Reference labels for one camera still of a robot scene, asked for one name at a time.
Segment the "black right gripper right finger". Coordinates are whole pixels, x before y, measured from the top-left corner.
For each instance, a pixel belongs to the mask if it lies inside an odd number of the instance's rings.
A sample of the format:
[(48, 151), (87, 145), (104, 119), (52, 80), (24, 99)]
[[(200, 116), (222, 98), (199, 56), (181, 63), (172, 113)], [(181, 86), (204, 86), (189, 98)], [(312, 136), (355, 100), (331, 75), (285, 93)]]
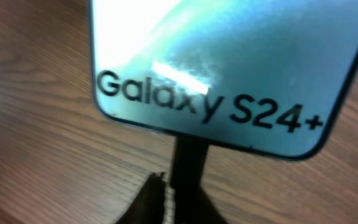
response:
[(201, 187), (196, 195), (195, 210), (198, 224), (228, 224)]

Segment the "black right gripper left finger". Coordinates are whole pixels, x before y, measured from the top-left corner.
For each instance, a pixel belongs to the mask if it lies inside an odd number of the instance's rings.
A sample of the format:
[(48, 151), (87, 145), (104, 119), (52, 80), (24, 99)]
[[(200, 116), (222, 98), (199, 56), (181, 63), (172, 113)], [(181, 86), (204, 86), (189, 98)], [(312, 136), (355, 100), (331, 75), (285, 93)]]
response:
[(165, 216), (167, 183), (165, 172), (152, 172), (114, 224), (162, 224)]

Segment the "blue Samsung Galaxy smartphone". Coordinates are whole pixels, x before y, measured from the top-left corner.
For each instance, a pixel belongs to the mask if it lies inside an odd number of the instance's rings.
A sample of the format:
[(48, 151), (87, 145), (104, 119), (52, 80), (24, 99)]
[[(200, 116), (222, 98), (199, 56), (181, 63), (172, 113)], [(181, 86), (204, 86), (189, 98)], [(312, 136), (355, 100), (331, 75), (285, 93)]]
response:
[(358, 70), (358, 0), (94, 0), (107, 118), (285, 160), (319, 152)]

